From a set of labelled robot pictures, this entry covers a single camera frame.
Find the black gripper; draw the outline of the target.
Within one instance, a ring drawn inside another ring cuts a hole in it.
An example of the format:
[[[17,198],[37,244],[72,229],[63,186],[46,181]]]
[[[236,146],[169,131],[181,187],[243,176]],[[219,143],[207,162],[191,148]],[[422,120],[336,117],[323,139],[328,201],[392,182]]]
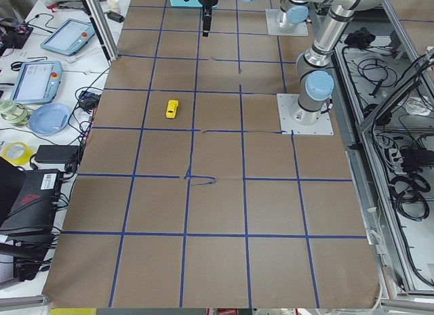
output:
[[[218,0],[198,0],[202,4],[202,36],[207,37],[211,29],[211,8],[218,4]]]

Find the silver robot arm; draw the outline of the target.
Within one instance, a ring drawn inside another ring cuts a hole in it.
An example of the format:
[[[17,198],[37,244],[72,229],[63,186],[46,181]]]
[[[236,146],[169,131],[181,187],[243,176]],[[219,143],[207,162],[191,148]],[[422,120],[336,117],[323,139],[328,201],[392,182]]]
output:
[[[202,5],[202,35],[207,37],[212,22],[213,1],[199,0]],[[279,9],[265,9],[267,32],[269,35],[307,36],[309,34],[305,20],[309,16],[309,9],[305,2],[292,5],[290,0],[282,0]]]
[[[302,53],[296,68],[300,77],[300,95],[290,106],[290,116],[299,124],[310,126],[317,122],[321,108],[330,98],[334,79],[324,71],[330,63],[338,40],[353,14],[371,9],[384,0],[296,0],[313,3],[329,3],[328,14],[317,32],[312,46]]]

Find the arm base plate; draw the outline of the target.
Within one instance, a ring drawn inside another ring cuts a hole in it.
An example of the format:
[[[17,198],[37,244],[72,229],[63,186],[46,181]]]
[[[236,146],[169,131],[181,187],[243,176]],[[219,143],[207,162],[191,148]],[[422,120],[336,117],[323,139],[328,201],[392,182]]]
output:
[[[281,9],[266,9],[268,35],[307,37],[309,35],[305,20],[309,9],[305,6],[294,6],[287,12]]]
[[[277,94],[281,132],[288,135],[334,135],[326,103],[317,112],[307,112],[299,106],[298,96]]]

